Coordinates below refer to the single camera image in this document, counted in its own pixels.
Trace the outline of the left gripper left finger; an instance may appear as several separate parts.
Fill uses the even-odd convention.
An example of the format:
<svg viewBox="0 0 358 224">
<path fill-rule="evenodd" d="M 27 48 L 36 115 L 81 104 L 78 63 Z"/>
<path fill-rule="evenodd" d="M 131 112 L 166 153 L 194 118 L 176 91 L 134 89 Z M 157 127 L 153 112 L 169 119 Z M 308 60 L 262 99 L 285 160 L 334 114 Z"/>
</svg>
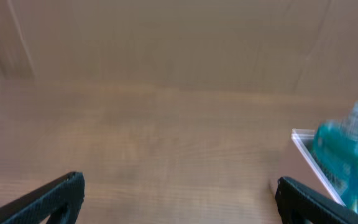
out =
<svg viewBox="0 0 358 224">
<path fill-rule="evenodd" d="M 69 172 L 0 207 L 0 223 L 75 223 L 85 198 L 81 172 Z"/>
</svg>

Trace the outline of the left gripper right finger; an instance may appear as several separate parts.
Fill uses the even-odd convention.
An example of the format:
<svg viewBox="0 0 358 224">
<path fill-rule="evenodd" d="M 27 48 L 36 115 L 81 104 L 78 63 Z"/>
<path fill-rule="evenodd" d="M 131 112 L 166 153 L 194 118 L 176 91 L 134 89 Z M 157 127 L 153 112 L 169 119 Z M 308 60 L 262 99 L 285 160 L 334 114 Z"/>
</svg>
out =
<svg viewBox="0 0 358 224">
<path fill-rule="evenodd" d="M 358 224 L 358 214 L 291 177 L 278 179 L 275 201 L 283 224 Z"/>
</svg>

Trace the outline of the blue mouthwash bottle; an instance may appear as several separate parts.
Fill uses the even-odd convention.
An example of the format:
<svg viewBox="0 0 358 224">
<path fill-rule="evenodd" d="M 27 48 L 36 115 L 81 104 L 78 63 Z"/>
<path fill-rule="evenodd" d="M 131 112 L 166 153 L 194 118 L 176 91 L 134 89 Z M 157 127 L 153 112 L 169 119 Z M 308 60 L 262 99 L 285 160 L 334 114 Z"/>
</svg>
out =
<svg viewBox="0 0 358 224">
<path fill-rule="evenodd" d="M 311 154 L 344 204 L 352 207 L 358 197 L 358 101 L 346 118 L 319 126 Z"/>
</svg>

